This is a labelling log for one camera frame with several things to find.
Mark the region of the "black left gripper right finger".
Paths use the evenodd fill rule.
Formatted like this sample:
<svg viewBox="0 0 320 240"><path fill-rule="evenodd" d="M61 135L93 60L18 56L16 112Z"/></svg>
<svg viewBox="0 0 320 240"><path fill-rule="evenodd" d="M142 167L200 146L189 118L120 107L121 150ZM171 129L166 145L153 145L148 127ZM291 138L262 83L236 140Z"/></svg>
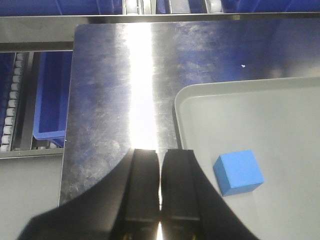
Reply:
<svg viewBox="0 0 320 240"><path fill-rule="evenodd" d="M170 149L161 171L165 240L255 240L202 171L192 150Z"/></svg>

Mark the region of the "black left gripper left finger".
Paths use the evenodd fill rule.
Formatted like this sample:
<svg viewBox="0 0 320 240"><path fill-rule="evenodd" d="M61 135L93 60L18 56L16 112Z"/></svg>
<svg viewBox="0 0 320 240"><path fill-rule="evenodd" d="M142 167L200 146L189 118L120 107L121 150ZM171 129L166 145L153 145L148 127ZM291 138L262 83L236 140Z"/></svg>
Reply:
<svg viewBox="0 0 320 240"><path fill-rule="evenodd" d="M159 160L130 149L101 181L69 202L33 217L20 240L155 240Z"/></svg>

